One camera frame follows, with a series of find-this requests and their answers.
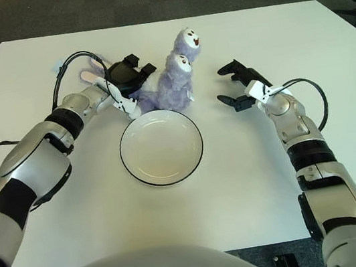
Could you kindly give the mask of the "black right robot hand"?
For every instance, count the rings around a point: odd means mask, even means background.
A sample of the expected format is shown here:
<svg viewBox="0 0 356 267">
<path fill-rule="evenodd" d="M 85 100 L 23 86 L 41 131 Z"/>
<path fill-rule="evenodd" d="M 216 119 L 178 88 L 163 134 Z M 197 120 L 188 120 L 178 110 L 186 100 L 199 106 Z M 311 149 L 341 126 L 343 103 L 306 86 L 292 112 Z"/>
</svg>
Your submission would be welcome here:
<svg viewBox="0 0 356 267">
<path fill-rule="evenodd" d="M 247 68 L 237 60 L 232 60 L 232 62 L 230 62 L 229 64 L 225 65 L 224 67 L 221 67 L 217 71 L 217 73 L 220 76 L 232 74 L 231 80 L 240 81 L 245 87 L 247 87 L 252 80 L 260 81 L 267 87 L 272 86 L 272 84 L 261 74 L 259 74 L 259 72 L 257 72 L 255 69 Z M 225 95 L 217 95 L 216 98 L 225 105 L 233 107 L 234 110 L 237 112 L 249 109 L 253 107 L 253 105 L 256 103 L 255 98 L 245 95 L 239 96 L 237 98 L 232 98 Z"/>
</svg>

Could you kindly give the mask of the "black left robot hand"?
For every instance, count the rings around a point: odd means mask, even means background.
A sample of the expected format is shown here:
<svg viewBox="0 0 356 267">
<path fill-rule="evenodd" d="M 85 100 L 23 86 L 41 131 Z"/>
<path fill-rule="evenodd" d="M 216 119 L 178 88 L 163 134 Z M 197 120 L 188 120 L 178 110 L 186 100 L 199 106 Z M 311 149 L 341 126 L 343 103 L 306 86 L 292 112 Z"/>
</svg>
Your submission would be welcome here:
<svg viewBox="0 0 356 267">
<path fill-rule="evenodd" d="M 116 62 L 108 69 L 107 80 L 114 84 L 122 96 L 129 97 L 140 90 L 147 78 L 156 71 L 157 67 L 147 63 L 140 70 L 137 70 L 139 58 L 134 54 L 129 54 L 121 62 Z"/>
</svg>

